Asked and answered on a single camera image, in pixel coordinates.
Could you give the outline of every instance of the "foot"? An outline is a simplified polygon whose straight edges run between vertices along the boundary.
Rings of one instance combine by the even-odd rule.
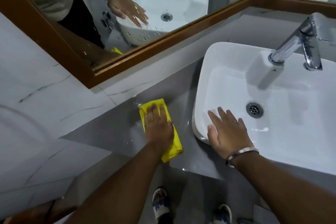
[[[221,204],[214,212],[210,224],[231,224],[231,209],[226,204]]]
[[[163,188],[157,188],[154,192],[153,210],[157,222],[163,214],[170,214],[168,195]]]

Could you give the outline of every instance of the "wooden frame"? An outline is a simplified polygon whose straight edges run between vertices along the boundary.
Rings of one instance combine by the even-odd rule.
[[[319,12],[329,18],[336,18],[336,4],[331,3],[309,0],[239,0],[131,50],[123,55],[123,59],[115,58],[91,70],[30,0],[1,0],[0,11],[74,77],[86,87],[92,88],[250,6],[302,14]]]

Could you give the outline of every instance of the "sink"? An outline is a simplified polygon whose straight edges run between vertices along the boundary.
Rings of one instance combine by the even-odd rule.
[[[146,10],[148,25],[138,28],[129,18],[117,17],[130,44],[142,45],[207,15],[209,0],[133,0]]]
[[[233,43],[208,48],[192,118],[196,137],[208,142],[207,111],[218,115],[221,106],[244,120],[264,157],[336,175],[336,64],[323,59],[322,71],[307,71],[304,56],[293,53],[274,66],[267,60],[272,51]],[[251,102],[263,109],[261,117],[248,114]]]

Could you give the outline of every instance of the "reflected hand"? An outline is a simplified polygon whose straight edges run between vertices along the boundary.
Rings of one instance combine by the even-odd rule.
[[[208,111],[208,115],[218,132],[217,134],[212,125],[208,125],[208,138],[212,148],[222,158],[227,159],[235,151],[245,147],[254,147],[242,118],[237,121],[230,110],[225,113],[221,107],[218,107],[218,113],[221,119],[213,112]]]
[[[167,122],[167,115],[163,105],[160,106],[160,114],[156,104],[148,107],[145,114],[145,133],[148,143],[156,144],[160,154],[168,150],[174,140],[174,127],[172,121]]]
[[[146,25],[148,24],[146,10],[132,0],[111,0],[109,6],[116,16],[122,19],[126,19],[127,16],[139,28],[141,28],[141,25],[137,18]]]

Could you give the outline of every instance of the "person's left hand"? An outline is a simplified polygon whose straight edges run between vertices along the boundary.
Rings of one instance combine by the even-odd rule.
[[[141,28],[141,25],[137,18],[146,25],[148,24],[146,10],[132,0],[111,0],[109,6],[116,16],[122,19],[126,19],[127,16],[139,28]]]
[[[145,114],[145,133],[148,143],[154,143],[160,154],[169,149],[174,140],[174,127],[172,121],[167,122],[167,115],[163,105],[160,114],[156,104],[148,107]]]

